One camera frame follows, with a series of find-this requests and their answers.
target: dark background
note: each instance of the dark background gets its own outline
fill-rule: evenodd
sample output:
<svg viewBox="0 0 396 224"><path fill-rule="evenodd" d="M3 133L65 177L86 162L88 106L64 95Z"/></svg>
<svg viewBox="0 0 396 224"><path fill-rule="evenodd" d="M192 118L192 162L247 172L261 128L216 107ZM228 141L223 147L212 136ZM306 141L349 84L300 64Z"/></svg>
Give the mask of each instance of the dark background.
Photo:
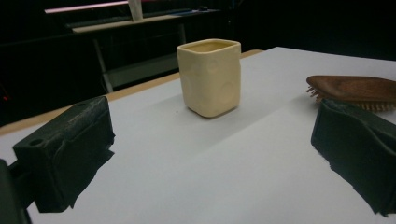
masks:
<svg viewBox="0 0 396 224"><path fill-rule="evenodd" d="M0 0L0 126L105 94L93 37L114 67L176 51L175 22L75 35L65 18L43 11L93 0L73 1ZM188 42L229 38L243 51L285 47L396 61L396 16L387 2L159 0L143 9L198 6L228 13L186 21Z"/></svg>

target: white tabletop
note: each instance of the white tabletop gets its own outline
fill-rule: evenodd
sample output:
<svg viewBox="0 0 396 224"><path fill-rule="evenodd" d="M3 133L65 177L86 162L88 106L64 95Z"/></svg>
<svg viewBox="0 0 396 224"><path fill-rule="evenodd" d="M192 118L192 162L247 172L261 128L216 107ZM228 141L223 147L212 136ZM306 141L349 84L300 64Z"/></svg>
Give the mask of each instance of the white tabletop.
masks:
<svg viewBox="0 0 396 224"><path fill-rule="evenodd" d="M74 209L34 223L395 223L311 146L318 106L312 75L396 79L396 62L274 48L242 59L235 110L204 119L183 103L179 80L109 103L115 152ZM396 123L396 112L380 114ZM0 136L0 158L39 126Z"/></svg>

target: cup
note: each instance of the cup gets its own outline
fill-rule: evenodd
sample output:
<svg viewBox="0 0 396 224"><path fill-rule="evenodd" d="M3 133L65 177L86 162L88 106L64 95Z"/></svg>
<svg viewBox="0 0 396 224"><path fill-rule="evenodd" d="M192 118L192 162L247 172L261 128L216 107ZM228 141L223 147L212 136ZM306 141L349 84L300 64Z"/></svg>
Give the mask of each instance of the cup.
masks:
<svg viewBox="0 0 396 224"><path fill-rule="evenodd" d="M206 39L177 47L183 99L197 114L213 118L239 105L241 44Z"/></svg>
<svg viewBox="0 0 396 224"><path fill-rule="evenodd" d="M134 21L143 20L142 1L128 0L129 9L131 10L132 19Z"/></svg>

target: brown wooden brush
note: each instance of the brown wooden brush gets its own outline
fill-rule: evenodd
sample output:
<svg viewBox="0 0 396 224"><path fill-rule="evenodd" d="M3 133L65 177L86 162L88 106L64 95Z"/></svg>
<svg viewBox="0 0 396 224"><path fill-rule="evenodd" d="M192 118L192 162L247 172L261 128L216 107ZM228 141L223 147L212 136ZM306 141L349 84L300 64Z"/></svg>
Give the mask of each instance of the brown wooden brush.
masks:
<svg viewBox="0 0 396 224"><path fill-rule="evenodd" d="M357 105L372 112L396 109L396 81L380 77L312 76L306 92L323 98Z"/></svg>

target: hairbrush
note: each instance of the hairbrush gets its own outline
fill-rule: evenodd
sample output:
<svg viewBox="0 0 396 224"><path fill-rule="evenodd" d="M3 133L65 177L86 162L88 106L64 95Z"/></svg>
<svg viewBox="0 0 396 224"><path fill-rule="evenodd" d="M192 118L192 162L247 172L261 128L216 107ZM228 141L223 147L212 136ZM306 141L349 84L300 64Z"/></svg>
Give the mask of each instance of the hairbrush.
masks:
<svg viewBox="0 0 396 224"><path fill-rule="evenodd" d="M396 109L396 81L380 77L311 76L306 92L322 99L333 99L357 105L372 112Z"/></svg>

